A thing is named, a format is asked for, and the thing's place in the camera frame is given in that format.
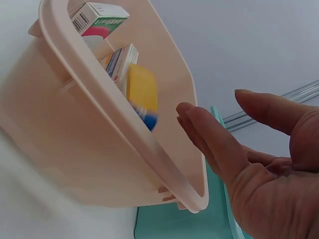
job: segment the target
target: blue object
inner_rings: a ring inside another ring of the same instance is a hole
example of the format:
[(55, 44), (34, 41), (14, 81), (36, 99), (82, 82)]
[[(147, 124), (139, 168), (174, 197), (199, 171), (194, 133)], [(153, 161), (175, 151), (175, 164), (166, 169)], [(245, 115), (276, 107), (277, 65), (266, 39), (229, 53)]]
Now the blue object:
[[(223, 125), (215, 107), (212, 114)], [(192, 214), (180, 211), (176, 203), (140, 207), (135, 228), (136, 239), (250, 239), (237, 225), (226, 187), (206, 163), (209, 204)]]

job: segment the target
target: small box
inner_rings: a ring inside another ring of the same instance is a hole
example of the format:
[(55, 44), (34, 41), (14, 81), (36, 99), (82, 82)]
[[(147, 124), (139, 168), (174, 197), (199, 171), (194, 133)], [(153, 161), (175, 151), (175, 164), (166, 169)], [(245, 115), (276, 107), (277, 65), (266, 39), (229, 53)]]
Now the small box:
[(94, 49), (129, 16), (120, 6), (87, 2), (71, 21), (88, 47)]
[(112, 78), (123, 95), (126, 95), (127, 73), (131, 64), (138, 61), (139, 52), (133, 44), (118, 49), (113, 54), (100, 61), (105, 71)]

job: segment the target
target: hand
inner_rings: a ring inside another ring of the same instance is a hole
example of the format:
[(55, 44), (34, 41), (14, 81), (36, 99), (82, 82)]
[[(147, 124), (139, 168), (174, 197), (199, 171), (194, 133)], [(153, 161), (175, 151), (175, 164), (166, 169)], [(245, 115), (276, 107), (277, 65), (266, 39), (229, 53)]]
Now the hand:
[(236, 221), (255, 239), (319, 238), (319, 108), (246, 90), (235, 97), (250, 117), (290, 135), (291, 158), (241, 146), (203, 108), (181, 103), (176, 110), (226, 184)]

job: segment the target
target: fingernail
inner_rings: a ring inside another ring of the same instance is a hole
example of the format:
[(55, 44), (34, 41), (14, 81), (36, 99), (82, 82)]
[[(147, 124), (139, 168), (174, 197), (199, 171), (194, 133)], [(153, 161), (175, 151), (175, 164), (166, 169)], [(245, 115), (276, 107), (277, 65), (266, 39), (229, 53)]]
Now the fingernail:
[(254, 93), (253, 91), (246, 90), (246, 89), (236, 89), (235, 92), (241, 92), (241, 93)]

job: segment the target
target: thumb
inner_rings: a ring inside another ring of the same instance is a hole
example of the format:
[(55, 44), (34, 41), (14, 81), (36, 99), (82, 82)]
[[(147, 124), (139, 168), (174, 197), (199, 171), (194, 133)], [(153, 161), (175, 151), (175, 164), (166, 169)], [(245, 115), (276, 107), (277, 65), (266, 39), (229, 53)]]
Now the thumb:
[(207, 110), (193, 107), (186, 114), (214, 156), (214, 162), (208, 162), (209, 165), (213, 171), (219, 171), (226, 186), (231, 186), (249, 166), (241, 144)]
[(317, 107), (301, 105), (272, 94), (235, 90), (240, 107), (253, 119), (290, 135), (299, 119)]

